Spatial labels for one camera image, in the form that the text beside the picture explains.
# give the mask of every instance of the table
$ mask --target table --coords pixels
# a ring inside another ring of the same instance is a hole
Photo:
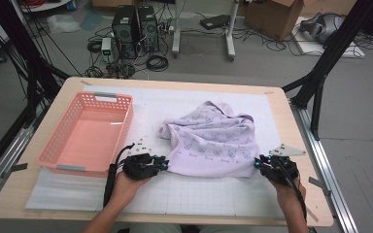
[[[13,219],[78,219],[90,220],[95,212],[62,212],[25,210],[24,206],[35,185],[41,167],[35,162],[45,142],[60,120],[75,92],[86,85],[105,85],[136,88],[158,88],[178,90],[204,90],[216,92],[247,93],[265,95],[270,103],[280,140],[288,145],[305,150],[302,137],[288,105],[287,97],[278,87],[244,86],[209,83],[171,83],[131,80],[104,80],[91,78],[70,78],[61,88],[51,108],[34,134],[18,164],[28,163],[25,170],[11,174],[0,192],[0,218]],[[308,223],[311,226],[330,226],[333,223],[332,214],[328,208],[322,190],[308,183],[308,178],[317,178],[309,156],[293,158],[301,171],[301,180],[308,190],[306,205],[310,210]],[[247,225],[286,225],[284,219],[265,217],[237,216],[185,216],[185,215],[152,215],[152,214],[121,214],[118,221],[128,222],[167,222],[182,224],[247,224]]]
[[[181,14],[181,7],[182,4],[179,3],[180,0],[175,0],[175,24],[174,24],[174,38],[173,38],[173,44],[172,44],[172,53],[174,54],[174,57],[178,57],[178,52],[180,52],[180,40],[181,40],[181,26],[180,26],[180,17]],[[239,7],[239,0],[233,0],[232,3],[232,10],[231,10],[231,16],[229,20],[228,27],[225,30],[225,39],[226,39],[226,46],[228,48],[228,57],[230,61],[233,61],[235,59],[235,48],[234,43],[232,41],[232,32],[234,29],[235,24],[235,18],[237,16]]]

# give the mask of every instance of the printed pattern on fabric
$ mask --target printed pattern on fabric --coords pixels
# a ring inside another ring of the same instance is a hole
[[[168,118],[159,129],[170,139],[168,171],[194,177],[244,177],[254,174],[259,157],[254,120],[234,116],[228,104],[207,101],[179,119]]]

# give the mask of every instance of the white plastic bag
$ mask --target white plastic bag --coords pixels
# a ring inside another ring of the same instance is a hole
[[[58,34],[62,32],[78,31],[80,25],[74,20],[72,16],[55,15],[47,18],[48,26],[51,34]]]

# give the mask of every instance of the box flap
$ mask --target box flap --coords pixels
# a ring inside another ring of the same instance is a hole
[[[273,0],[273,1],[281,5],[284,5],[286,7],[290,7],[295,0]],[[308,6],[315,1],[317,0],[303,0],[305,6]]]

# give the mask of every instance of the human arm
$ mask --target human arm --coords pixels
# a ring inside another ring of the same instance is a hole
[[[118,173],[114,191],[108,205],[86,226],[83,233],[109,232],[119,213],[134,198],[138,188],[149,180],[133,181],[125,173]]]
[[[307,190],[300,182],[299,178],[293,180],[294,183],[298,184],[298,189],[301,192],[303,198]],[[308,232],[307,222],[304,219],[301,204],[299,203],[298,197],[292,187],[282,185],[279,183],[271,182],[277,190],[277,200],[281,210],[286,217],[288,232],[289,233],[304,233]]]

